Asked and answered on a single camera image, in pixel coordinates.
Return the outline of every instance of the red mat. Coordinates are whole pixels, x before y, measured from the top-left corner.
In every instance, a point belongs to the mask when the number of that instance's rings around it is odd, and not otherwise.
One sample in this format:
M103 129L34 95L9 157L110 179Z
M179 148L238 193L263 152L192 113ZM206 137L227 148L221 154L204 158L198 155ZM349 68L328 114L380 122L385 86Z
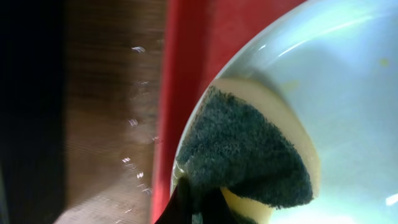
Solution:
M151 222L169 201L175 151L199 97L257 33L304 0L169 0Z

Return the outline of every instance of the red surface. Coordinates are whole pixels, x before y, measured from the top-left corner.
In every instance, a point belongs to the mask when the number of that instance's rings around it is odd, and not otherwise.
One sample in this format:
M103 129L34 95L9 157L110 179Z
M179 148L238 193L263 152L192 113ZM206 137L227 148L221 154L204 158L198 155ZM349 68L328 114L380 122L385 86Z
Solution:
M169 201L175 151L207 85L245 43L301 2L304 0L169 0L152 223Z

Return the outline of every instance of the green scouring pad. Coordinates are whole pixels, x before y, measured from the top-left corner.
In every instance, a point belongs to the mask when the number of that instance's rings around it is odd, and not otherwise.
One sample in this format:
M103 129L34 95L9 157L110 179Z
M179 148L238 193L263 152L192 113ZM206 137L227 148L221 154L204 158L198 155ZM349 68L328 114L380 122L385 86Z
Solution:
M318 191L319 160L299 121L273 93L247 80L213 82L177 162L194 210L200 212L207 192L222 188L238 223L267 223L262 214L271 212L259 210L303 205Z

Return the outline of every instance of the wooden table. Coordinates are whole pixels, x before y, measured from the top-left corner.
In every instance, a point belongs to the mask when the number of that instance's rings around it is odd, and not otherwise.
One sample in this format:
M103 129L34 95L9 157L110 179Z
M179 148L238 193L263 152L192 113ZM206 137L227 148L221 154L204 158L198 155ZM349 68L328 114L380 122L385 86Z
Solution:
M148 223L165 0L67 1L68 210Z

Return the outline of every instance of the yellow stain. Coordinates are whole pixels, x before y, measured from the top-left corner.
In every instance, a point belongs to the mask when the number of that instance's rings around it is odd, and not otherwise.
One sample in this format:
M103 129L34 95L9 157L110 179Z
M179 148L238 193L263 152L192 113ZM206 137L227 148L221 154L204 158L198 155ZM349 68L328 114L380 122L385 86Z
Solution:
M282 84L282 89L284 91L293 91L300 86L300 82L298 80L293 80L289 82L285 82Z
M380 59L380 65L381 65L381 66L386 67L386 66L388 66L389 64L390 64L390 61L389 61L388 59L386 59L386 58Z

